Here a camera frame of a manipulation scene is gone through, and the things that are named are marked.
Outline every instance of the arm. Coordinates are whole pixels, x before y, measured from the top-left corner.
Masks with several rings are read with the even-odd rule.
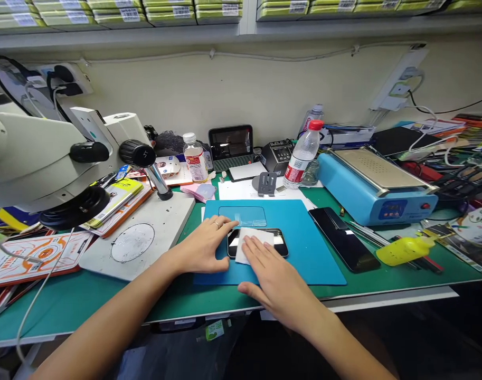
[[[339,318],[318,301],[295,268],[274,247],[248,237],[242,250],[260,287],[243,282],[238,287],[241,293],[255,298],[282,324],[306,338],[342,379],[394,380]]]
[[[216,260],[215,251],[237,224],[224,216],[205,219],[183,242],[165,252],[84,322],[38,367],[32,379],[100,378],[130,344],[151,308],[176,276],[185,272],[221,272],[229,268],[229,258]]]

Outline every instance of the phone screen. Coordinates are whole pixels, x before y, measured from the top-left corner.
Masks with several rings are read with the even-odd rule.
[[[333,245],[348,269],[354,273],[360,273],[379,268],[380,262],[362,244],[353,231],[336,228],[334,222],[327,215],[326,208],[316,208],[308,211],[308,213]]]
[[[288,256],[288,248],[285,243],[285,238],[280,229],[257,229],[267,232],[272,232],[274,235],[274,249],[282,256]],[[231,230],[227,237],[228,253],[231,259],[235,259],[237,253],[237,246],[239,244],[240,230]]]

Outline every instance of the red bottle cap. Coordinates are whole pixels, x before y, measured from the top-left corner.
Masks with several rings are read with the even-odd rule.
[[[325,123],[321,120],[312,120],[309,122],[308,129],[309,130],[322,130]]]

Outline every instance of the blue machine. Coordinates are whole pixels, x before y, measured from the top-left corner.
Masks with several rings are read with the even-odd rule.
[[[328,150],[318,156],[318,162],[318,178],[360,225],[416,223],[428,217],[438,202],[438,197],[430,194],[438,189],[436,186],[430,186],[366,149]],[[363,169],[377,179],[384,175],[388,182],[396,183],[401,178],[400,183],[412,186],[386,188],[369,178]]]

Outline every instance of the plastic water bottle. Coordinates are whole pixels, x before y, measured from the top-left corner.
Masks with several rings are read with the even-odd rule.
[[[315,104],[312,109],[306,112],[303,124],[299,129],[299,136],[301,132],[308,130],[309,122],[312,120],[323,120],[324,117],[324,106],[323,104]]]
[[[207,167],[204,158],[204,148],[197,141],[195,133],[183,135],[183,153],[188,164],[188,169],[192,174],[193,182],[202,183],[207,181]]]
[[[287,188],[297,189],[303,181],[303,174],[309,163],[315,158],[320,145],[320,131],[324,126],[321,120],[309,122],[308,130],[297,141],[292,158],[288,163],[283,184]]]

